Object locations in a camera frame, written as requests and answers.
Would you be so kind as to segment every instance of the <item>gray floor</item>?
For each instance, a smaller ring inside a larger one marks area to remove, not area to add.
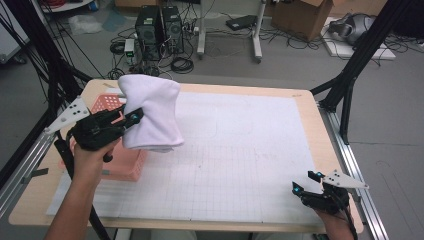
[[[107,29],[75,36],[84,52],[105,74],[111,68],[110,40],[119,31],[133,26],[134,18],[109,9],[95,13],[79,9],[68,14],[92,14]],[[225,28],[223,21],[214,21],[210,24]],[[270,43],[262,41],[263,60],[257,64],[252,59],[250,39],[208,36],[203,60],[195,55],[192,57],[193,72],[171,74],[181,83],[311,89],[337,76],[346,64],[346,61],[329,57],[324,46],[318,50],[299,50],[287,46],[286,40],[277,37]],[[98,76],[69,39],[66,41],[77,67],[91,76]],[[395,54],[395,61],[383,61],[380,67],[370,62],[360,75],[353,95],[349,139],[390,239],[422,239],[424,55],[412,50]],[[46,103],[30,64],[0,65],[0,74],[3,102],[0,167],[3,167],[44,112]],[[0,238],[43,237],[46,228],[11,226],[7,221],[9,213],[0,221]],[[147,231],[138,230],[133,239],[147,237]],[[88,239],[96,238],[90,232]],[[247,239],[247,235],[204,232],[199,234],[199,239]],[[362,233],[360,239],[370,239],[368,231]]]

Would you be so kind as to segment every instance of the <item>grid paper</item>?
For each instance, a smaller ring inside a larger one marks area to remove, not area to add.
[[[99,216],[316,224],[291,193],[314,170],[291,98],[180,93],[177,121],[185,139],[170,153],[150,152],[138,182],[102,180]],[[62,176],[47,214],[55,214],[70,180]]]

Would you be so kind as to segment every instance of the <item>computer case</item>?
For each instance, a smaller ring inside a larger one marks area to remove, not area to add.
[[[142,6],[135,23],[135,30],[140,43],[142,59],[144,61],[160,60],[164,32],[159,6]]]
[[[183,31],[182,21],[177,6],[166,6],[162,8],[163,25],[165,28],[165,41],[168,53],[183,53]]]

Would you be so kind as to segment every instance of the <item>white cloth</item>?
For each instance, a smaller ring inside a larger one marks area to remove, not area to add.
[[[125,132],[125,148],[169,152],[184,143],[175,117],[179,83],[134,74],[120,77],[118,84],[127,98],[124,114],[138,108],[144,112],[141,122]]]

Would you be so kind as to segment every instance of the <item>human arm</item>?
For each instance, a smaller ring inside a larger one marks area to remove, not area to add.
[[[353,234],[349,228],[349,223],[346,221],[345,216],[341,212],[335,215],[331,215],[320,210],[315,210],[315,212],[324,222],[325,230],[330,240],[354,239]]]
[[[86,151],[76,144],[74,177],[44,239],[84,239],[96,187],[101,179],[103,156],[111,154],[114,141],[98,151]]]

